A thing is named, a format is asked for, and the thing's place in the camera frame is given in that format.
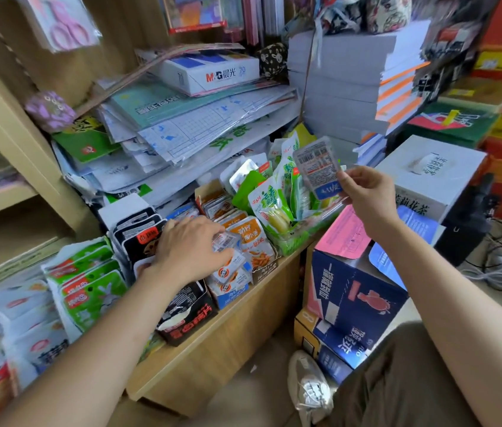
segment left hand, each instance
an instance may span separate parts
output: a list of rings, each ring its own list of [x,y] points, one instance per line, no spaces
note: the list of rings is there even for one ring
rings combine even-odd
[[[233,249],[214,252],[212,238],[225,232],[219,223],[204,216],[166,223],[153,265],[144,272],[164,272],[178,291],[188,283],[200,280],[224,266]]]

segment leg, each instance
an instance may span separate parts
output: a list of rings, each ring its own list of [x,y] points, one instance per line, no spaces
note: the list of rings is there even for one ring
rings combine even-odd
[[[386,337],[333,402],[331,427],[481,427],[422,323]]]

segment black device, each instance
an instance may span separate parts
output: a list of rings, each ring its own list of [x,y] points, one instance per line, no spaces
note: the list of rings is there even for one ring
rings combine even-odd
[[[490,194],[494,174],[486,173],[477,186],[465,188],[441,223],[445,231],[435,249],[453,266],[459,266],[490,232],[490,219],[499,197]]]

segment wooden counter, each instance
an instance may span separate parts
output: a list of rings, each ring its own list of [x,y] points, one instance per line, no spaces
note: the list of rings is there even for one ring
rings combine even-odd
[[[196,415],[294,311],[302,250],[280,258],[276,270],[182,345],[164,346],[136,366],[128,396]]]

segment packaged scissors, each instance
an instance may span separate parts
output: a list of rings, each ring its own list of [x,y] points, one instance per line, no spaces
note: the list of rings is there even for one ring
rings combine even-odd
[[[62,52],[99,44],[99,32],[82,0],[18,0],[40,45]]]

